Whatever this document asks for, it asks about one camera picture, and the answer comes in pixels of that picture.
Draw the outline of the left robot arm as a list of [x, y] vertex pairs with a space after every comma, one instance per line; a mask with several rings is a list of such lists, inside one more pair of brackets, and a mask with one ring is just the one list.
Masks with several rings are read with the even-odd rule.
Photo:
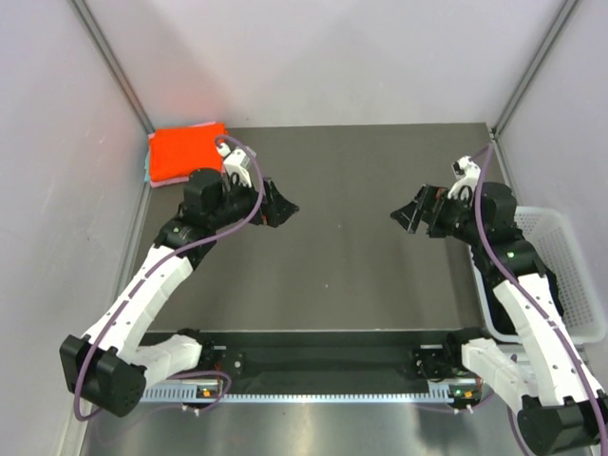
[[238, 175], [201, 168], [182, 187], [174, 217], [155, 237], [142, 266], [106, 313], [81, 336], [70, 335], [59, 356], [74, 414], [86, 420], [80, 401], [125, 417], [144, 392], [175, 374], [202, 377], [216, 363], [194, 330], [181, 330], [151, 347], [143, 336], [168, 298], [217, 242], [247, 223], [276, 228], [299, 210], [269, 179], [255, 189]]

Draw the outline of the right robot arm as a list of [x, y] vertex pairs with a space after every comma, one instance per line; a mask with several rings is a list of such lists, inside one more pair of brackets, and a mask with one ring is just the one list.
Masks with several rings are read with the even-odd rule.
[[511, 189], [496, 182], [467, 186], [456, 198], [424, 185], [390, 216], [407, 232], [420, 223], [431, 238], [456, 238], [505, 310], [529, 367], [523, 369], [481, 329], [449, 335], [443, 361], [457, 376], [481, 377], [507, 404], [536, 455], [597, 446], [607, 452], [607, 393], [576, 350], [557, 309], [548, 268], [525, 239]]

